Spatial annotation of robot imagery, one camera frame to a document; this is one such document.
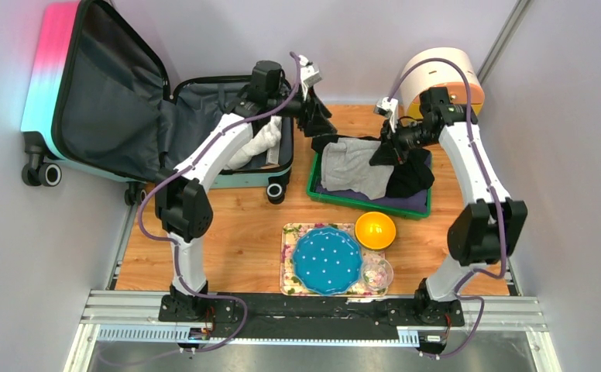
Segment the black garment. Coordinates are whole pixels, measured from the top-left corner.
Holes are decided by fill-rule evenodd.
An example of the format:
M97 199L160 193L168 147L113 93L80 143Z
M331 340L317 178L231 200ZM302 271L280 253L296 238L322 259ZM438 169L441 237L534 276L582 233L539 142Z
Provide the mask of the black garment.
M351 137L325 135L313 138L311 141L311 148L317 154L321 155L321 151L328 143L336 142L342 137L379 141L377 138L371 136ZM430 152L425 149L412 150L406 163L393 166L393 173L390 177L386 188L386 195L384 197L409 197L420 190L429 189L434 183L434 175L427 165L429 156Z

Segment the grey garment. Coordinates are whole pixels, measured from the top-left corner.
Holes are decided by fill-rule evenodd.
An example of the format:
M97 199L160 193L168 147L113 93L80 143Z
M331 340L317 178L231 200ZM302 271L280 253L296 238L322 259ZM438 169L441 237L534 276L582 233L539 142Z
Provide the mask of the grey garment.
M321 151L321 186L327 191L355 191L375 200L386 195L393 166L369 161L380 141L339 138Z

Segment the white garment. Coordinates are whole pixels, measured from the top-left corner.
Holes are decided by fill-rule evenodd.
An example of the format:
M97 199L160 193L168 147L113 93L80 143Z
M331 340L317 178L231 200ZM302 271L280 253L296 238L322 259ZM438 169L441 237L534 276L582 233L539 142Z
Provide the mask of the white garment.
M224 171L234 171L245 166L253 157L266 152L277 145L282 137L282 117L274 115L269 122L223 167Z

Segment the navy blue garment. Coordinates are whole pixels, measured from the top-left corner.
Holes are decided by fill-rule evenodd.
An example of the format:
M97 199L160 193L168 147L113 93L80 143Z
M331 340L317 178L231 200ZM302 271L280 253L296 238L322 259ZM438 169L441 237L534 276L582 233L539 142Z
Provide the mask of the navy blue garment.
M331 200L335 203L342 203L345 206L352 206L353 208L358 208L361 205L362 207L375 206L425 213L428 210L430 190L420 190L409 197L369 199L366 195L353 190L328 191L321 186L320 181L315 181L314 185L306 190L306 193L318 201L327 202Z

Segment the green plastic tray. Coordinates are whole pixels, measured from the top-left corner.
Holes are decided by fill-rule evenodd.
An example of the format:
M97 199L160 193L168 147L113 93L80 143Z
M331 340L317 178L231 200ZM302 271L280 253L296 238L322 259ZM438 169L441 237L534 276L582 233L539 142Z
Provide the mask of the green plastic tray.
M426 219L431 214L431 189L419 191L409 198L368 199L355 191L327 191L321 186L321 155L315 154L306 187L307 196L315 202L354 208L367 212L382 212L404 219Z

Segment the round pastel mini drawer cabinet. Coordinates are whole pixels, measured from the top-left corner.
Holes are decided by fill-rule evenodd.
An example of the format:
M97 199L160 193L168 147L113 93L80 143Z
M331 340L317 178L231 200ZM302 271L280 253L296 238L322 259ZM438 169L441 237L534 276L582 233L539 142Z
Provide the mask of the round pastel mini drawer cabinet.
M407 62L403 72L405 73L416 63L433 57L450 60L462 70L472 93L472 109L476 115L479 115L485 101L485 93L465 51L454 47L435 47L422 51ZM404 115L420 119L419 95L432 87L447 88L451 103L466 103L465 84L460 74L451 65L444 62L428 62L413 70L400 86Z

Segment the pink and teal kids suitcase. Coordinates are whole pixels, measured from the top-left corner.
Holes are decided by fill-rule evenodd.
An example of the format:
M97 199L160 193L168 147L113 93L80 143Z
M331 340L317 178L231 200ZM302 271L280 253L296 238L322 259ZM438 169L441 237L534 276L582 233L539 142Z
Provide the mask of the pink and teal kids suitcase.
M125 203L139 204L161 169L209 137L251 73L172 88L162 60L108 2L54 2L22 114L22 182L55 187L66 165L126 183Z

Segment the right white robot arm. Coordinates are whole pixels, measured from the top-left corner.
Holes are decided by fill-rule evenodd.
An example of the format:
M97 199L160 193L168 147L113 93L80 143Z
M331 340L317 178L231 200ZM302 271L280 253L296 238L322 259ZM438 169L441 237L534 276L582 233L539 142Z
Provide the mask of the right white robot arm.
M410 151L438 144L452 163L463 200L463 210L448 229L447 257L414 294L414 317L431 325L456 310L462 289L477 274L504 277L527 206L512 199L496 176L470 101L455 104L447 88L429 88L420 94L422 118L407 126L401 123L398 105L390 97L376 103L375 113L385 120L370 164L399 165Z

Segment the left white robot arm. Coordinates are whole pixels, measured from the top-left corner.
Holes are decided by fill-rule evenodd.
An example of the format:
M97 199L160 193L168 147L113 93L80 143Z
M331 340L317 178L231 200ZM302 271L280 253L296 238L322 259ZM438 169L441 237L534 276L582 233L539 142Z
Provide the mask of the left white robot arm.
M250 82L229 104L209 137L174 169L159 173L151 195L173 252L173 281L170 293L162 299L164 315L197 322L216 299L207 293L202 250L213 219L207 193L228 161L272 118L294 120L306 137L335 133L331 113L314 91L321 80L318 65L304 56L294 59L297 73L292 87L277 62L257 62Z

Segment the orange bowl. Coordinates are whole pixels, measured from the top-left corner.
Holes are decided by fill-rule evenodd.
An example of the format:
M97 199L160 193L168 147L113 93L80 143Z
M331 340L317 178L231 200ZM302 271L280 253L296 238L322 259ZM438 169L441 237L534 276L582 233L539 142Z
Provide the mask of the orange bowl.
M366 212L357 218L355 237L368 250L387 249L397 237L394 221L382 212Z

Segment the small clear glass bowl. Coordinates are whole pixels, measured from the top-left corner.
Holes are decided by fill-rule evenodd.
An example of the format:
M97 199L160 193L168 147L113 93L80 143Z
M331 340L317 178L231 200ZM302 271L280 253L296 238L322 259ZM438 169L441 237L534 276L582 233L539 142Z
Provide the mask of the small clear glass bowl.
M388 288L393 281L393 268L388 260L382 257L367 257L361 269L364 285L380 290Z

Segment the blue polka dot plate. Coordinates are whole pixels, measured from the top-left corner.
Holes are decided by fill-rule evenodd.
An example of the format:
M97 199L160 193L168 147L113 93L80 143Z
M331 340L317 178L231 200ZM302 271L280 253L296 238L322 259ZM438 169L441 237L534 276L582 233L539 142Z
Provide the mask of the blue polka dot plate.
M359 279L361 247L349 233L326 226L300 237L291 256L294 275L321 296L343 295Z

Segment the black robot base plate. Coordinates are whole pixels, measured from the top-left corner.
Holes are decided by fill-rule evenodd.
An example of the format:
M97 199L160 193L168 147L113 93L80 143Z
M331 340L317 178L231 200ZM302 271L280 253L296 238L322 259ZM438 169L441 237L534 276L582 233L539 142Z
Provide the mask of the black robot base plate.
M161 322L197 323L209 338L310 342L397 341L402 327L420 329L409 344L444 346L447 333L465 324L458 301L409 298L286 296L220 293L197 298L170 292L160 302Z

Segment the aluminium frame rail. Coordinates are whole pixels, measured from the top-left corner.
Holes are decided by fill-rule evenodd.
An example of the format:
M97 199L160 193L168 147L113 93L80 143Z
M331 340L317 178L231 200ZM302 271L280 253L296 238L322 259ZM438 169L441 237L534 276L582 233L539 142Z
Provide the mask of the aluminium frame rail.
M417 349L409 344L419 336L420 329L402 327L397 341L310 342L284 340L235 339L231 336L211 340L209 328L197 323L161 322L158 319L161 291L99 291L88 295L80 325L70 349L67 369L96 342L148 342L213 345L264 346L354 346L401 347ZM410 295L391 295L378 298L409 298ZM359 301L362 298L345 297ZM455 336L464 332L463 350L473 348L487 332L515 333L527 342L528 353L539 371L558 371L561 366L551 341L539 301L526 296L482 296L461 303L465 324L448 332Z

